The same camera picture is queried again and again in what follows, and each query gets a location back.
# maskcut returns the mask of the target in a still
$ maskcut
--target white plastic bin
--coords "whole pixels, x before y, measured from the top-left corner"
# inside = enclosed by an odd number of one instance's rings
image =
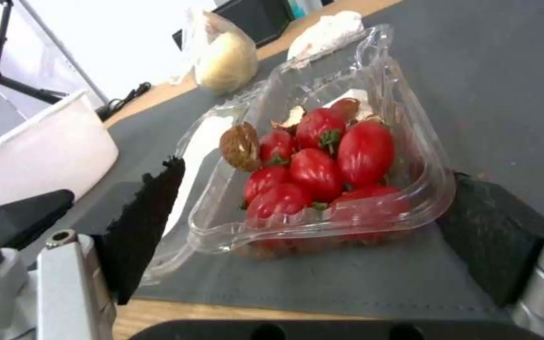
[[[118,155],[85,91],[73,93],[0,137],[0,205],[58,189],[78,200]]]

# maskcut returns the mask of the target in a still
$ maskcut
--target wooden table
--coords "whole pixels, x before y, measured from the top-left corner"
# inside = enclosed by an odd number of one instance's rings
[[[334,3],[323,9],[291,22],[283,35],[276,41],[257,50],[257,56],[263,60],[278,52],[289,48],[292,41],[306,28],[316,23],[323,15],[333,15],[344,9],[369,15],[400,0],[335,0]],[[177,95],[183,94],[196,87],[193,79],[186,79],[182,84],[172,86],[160,84],[149,92],[136,99],[115,116],[106,121],[111,127],[121,119],[137,114],[151,106],[168,101]],[[173,319],[357,319],[355,316],[339,316],[329,314],[305,314],[285,312],[280,310],[263,310],[256,308],[240,308],[226,306],[212,306],[203,304],[173,303],[168,301],[154,301],[132,299],[127,306],[117,308],[117,319],[113,327],[114,338],[124,340],[156,323]]]

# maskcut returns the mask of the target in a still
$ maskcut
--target plastic clamshell container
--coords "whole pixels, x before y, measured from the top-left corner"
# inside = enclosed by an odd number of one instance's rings
[[[400,192],[345,202],[334,211],[305,209],[296,215],[246,220],[239,205],[244,182],[250,174],[235,170],[220,157],[187,216],[184,245],[166,247],[169,240],[165,237],[146,278],[169,273],[194,251],[215,254],[248,249],[244,246],[257,245],[257,241],[265,239],[305,240],[306,243],[300,243],[305,250],[317,250],[345,240],[343,235],[395,235],[439,217],[453,201],[455,180],[425,111],[397,62],[388,55],[392,37],[390,26],[374,26],[346,38],[331,50],[308,59],[289,60],[275,68],[255,94],[242,103],[232,103],[231,107],[246,110],[244,116],[235,116],[233,123],[249,122],[261,137],[272,129],[270,120],[284,121],[293,106],[302,105],[310,111],[349,90],[365,90],[372,111],[393,135],[395,161],[387,184]],[[214,108],[207,115],[216,112],[223,115],[226,110]],[[192,133],[189,131],[184,139],[190,139]],[[179,148],[177,155],[183,156],[183,148]],[[396,204],[408,204],[410,210],[395,213]],[[365,213],[356,213],[357,217],[349,220],[336,218],[345,215],[346,209],[348,215],[354,215],[354,211]]]
[[[60,189],[78,200],[118,154],[85,92],[70,94],[0,136],[0,205]]]

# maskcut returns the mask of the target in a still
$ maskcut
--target black cable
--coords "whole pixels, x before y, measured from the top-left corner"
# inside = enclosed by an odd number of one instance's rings
[[[95,110],[95,112],[100,117],[100,120],[104,122],[106,119],[112,117],[113,114],[121,110],[127,103],[148,92],[151,87],[152,85],[149,82],[142,83],[137,89],[131,90],[124,99],[113,99],[112,101],[108,102],[108,104]]]

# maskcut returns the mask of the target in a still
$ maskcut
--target gray table mat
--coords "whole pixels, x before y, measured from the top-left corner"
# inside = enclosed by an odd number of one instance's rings
[[[364,22],[395,26],[391,55],[454,168],[504,185],[544,214],[544,1],[411,0]],[[264,60],[257,77],[284,59]],[[193,90],[117,123],[110,129],[117,163],[54,229],[101,231],[136,188],[131,182],[159,172],[190,124],[224,100]],[[43,238],[24,260],[42,246]],[[436,226],[376,249],[275,261],[197,254],[136,297],[382,318],[505,318]]]

